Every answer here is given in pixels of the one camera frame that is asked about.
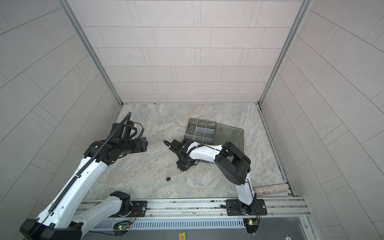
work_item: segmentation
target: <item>yellow sticker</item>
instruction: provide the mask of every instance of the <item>yellow sticker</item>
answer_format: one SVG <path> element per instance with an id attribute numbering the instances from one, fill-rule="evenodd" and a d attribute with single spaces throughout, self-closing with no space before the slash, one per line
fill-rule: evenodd
<path id="1" fill-rule="evenodd" d="M 179 233 L 179 240 L 187 240 L 187 238 L 185 237 L 185 232 Z"/>

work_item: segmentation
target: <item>metal corner post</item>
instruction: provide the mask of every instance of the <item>metal corner post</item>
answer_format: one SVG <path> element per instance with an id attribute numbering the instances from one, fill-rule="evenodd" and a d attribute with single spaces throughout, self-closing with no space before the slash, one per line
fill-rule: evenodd
<path id="1" fill-rule="evenodd" d="M 287 55 L 289 48 L 292 45 L 292 42 L 293 42 L 293 40 L 294 40 L 294 38 L 295 38 L 299 28 L 300 28 L 300 25 L 301 25 L 305 15 L 308 12 L 308 9 L 310 7 L 311 2 L 312 2 L 312 0 L 303 0 L 301 5 L 300 5 L 299 11 L 297 12 L 297 15 L 296 15 L 296 18 L 293 21 L 292 27 L 288 33 L 288 37 L 286 38 L 286 40 L 284 42 L 284 45 L 281 49 L 279 57 L 277 58 L 277 61 L 276 61 L 275 65 L 273 66 L 271 76 L 269 77 L 269 80 L 266 83 L 265 89 L 264 89 L 263 94 L 260 98 L 260 101 L 259 101 L 260 107 L 263 105 L 263 103 L 265 101 L 266 95 L 267 95 L 269 89 L 271 88 L 272 83 L 275 80 L 277 73 L 279 72 L 279 69 L 283 63 L 283 60 L 284 60 L 285 56 Z"/>
<path id="2" fill-rule="evenodd" d="M 67 0 L 57 0 L 60 7 L 62 8 L 65 16 L 67 17 L 68 21 L 70 22 L 72 28 L 74 29 L 75 33 L 77 34 L 80 42 L 84 46 L 85 50 L 87 51 L 89 57 L 91 58 L 93 64 L 95 65 L 97 71 L 99 72 L 100 76 L 103 78 L 105 83 L 107 84 L 108 88 L 112 91 L 114 97 L 118 101 L 120 107 L 122 106 L 122 101 L 120 99 L 120 96 L 116 92 L 114 86 L 112 85 L 111 80 L 109 79 L 107 73 L 105 72 L 104 67 L 102 66 L 99 58 L 97 57 L 95 51 L 93 50 L 89 40 L 87 39 L 82 27 L 80 26 L 79 22 L 77 21 L 72 8 L 70 7 Z"/>

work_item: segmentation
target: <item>gray wall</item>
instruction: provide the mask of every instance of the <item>gray wall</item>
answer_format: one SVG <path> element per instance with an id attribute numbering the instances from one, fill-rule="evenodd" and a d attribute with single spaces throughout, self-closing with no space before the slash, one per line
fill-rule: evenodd
<path id="1" fill-rule="evenodd" d="M 119 105 L 56 0 L 0 2 L 0 238 L 47 206 Z"/>
<path id="2" fill-rule="evenodd" d="M 256 102 L 299 1 L 69 0 L 123 102 Z"/>
<path id="3" fill-rule="evenodd" d="M 383 16 L 314 0 L 262 105 L 322 239 L 384 237 Z"/>

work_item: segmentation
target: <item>work surface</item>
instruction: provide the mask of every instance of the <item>work surface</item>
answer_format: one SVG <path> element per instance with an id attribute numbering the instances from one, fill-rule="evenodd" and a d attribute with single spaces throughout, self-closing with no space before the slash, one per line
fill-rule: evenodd
<path id="1" fill-rule="evenodd" d="M 189 118 L 244 129 L 244 153 L 252 162 L 252 186 L 283 182 L 255 104 L 126 104 L 117 122 L 128 112 L 132 112 L 132 121 L 144 126 L 148 149 L 128 154 L 110 165 L 93 184 L 86 199 L 104 199 L 115 190 L 126 192 L 133 199 L 237 197 L 235 185 L 215 164 L 201 162 L 186 172 L 177 168 L 177 157 L 163 140 L 181 141 Z"/>

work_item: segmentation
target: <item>stone-patterned surface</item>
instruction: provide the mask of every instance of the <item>stone-patterned surface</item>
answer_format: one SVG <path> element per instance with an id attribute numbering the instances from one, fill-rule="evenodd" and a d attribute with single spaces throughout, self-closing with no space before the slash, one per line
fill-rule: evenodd
<path id="1" fill-rule="evenodd" d="M 215 164 L 199 163 L 186 172 L 177 168 L 176 155 L 165 146 L 163 139 L 181 141 L 189 118 L 244 129 L 244 150 L 252 161 L 252 185 L 283 182 L 255 104 L 126 104 L 117 121 L 128 112 L 132 112 L 131 120 L 144 126 L 148 150 L 129 154 L 110 165 L 86 199 L 103 199 L 115 190 L 127 192 L 134 199 L 236 197 L 235 185 Z"/>

